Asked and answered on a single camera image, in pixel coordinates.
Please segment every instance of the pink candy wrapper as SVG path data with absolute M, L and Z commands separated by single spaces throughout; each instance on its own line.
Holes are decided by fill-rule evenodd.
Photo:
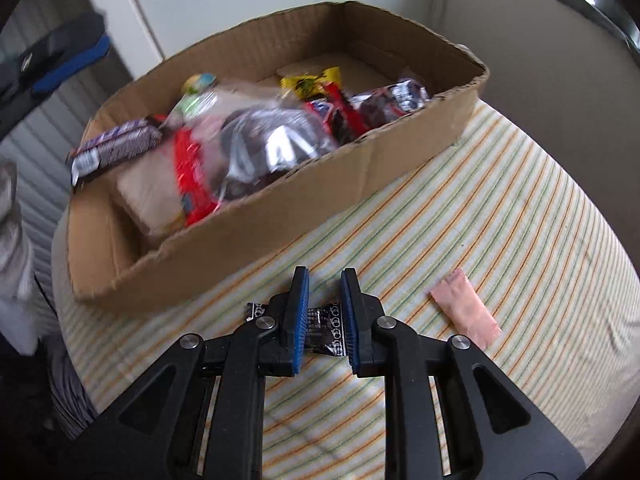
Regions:
M 457 268 L 430 290 L 433 299 L 456 326 L 478 348 L 485 350 L 502 333 L 484 306 L 464 270 Z

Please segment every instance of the metal screw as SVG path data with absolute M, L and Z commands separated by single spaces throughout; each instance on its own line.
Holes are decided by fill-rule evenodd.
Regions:
M 471 341 L 466 335 L 455 335 L 451 339 L 451 344 L 459 350 L 466 350 L 471 346 Z
M 268 330 L 276 326 L 276 320 L 271 316 L 260 316 L 255 320 L 255 323 L 261 330 Z
M 200 338 L 195 334 L 183 335 L 180 338 L 180 346 L 187 350 L 196 348 L 200 344 Z
M 376 323 L 380 328 L 393 328 L 396 326 L 396 320 L 391 316 L 380 316 Z
M 29 55 L 22 60 L 22 66 L 20 67 L 21 72 L 24 72 L 29 68 L 31 59 L 33 59 L 33 52 L 30 52 Z

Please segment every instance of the open cardboard box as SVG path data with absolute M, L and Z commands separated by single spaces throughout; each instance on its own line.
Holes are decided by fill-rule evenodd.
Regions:
M 98 178 L 70 202 L 68 264 L 76 299 L 142 312 L 196 297 L 440 153 L 462 133 L 488 78 L 480 61 L 418 23 L 357 2 L 315 4 L 242 23 L 166 60 L 108 99 L 82 140 L 127 120 L 167 113 L 195 73 L 270 84 L 278 75 L 328 66 L 340 66 L 349 92 L 389 84 L 410 68 L 433 99 L 300 164 L 153 251 Z

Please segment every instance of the yellow candy wrapper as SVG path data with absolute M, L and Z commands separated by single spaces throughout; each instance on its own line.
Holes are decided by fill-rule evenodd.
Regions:
M 324 95 L 322 83 L 336 83 L 342 89 L 342 77 L 337 66 L 323 70 L 320 75 L 295 75 L 283 77 L 280 87 L 283 90 L 293 90 L 297 97 L 306 101 L 313 97 Z

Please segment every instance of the striped bedsheet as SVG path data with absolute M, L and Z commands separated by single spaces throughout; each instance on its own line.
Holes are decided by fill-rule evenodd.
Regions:
M 340 271 L 355 267 L 386 313 L 440 339 L 454 328 L 427 290 L 463 267 L 503 330 L 486 353 L 588 463 L 640 394 L 640 282 L 628 256 L 562 168 L 480 101 L 439 156 L 162 314 L 134 319 L 77 304 L 65 233 L 63 219 L 55 299 L 99 411 L 180 335 L 231 332 L 247 302 L 288 289 L 296 265 L 311 270 L 311 304 L 336 298 Z M 306 355 L 297 378 L 267 382 L 263 449 L 268 479 L 383 478 L 383 380 L 353 377 L 347 359 Z

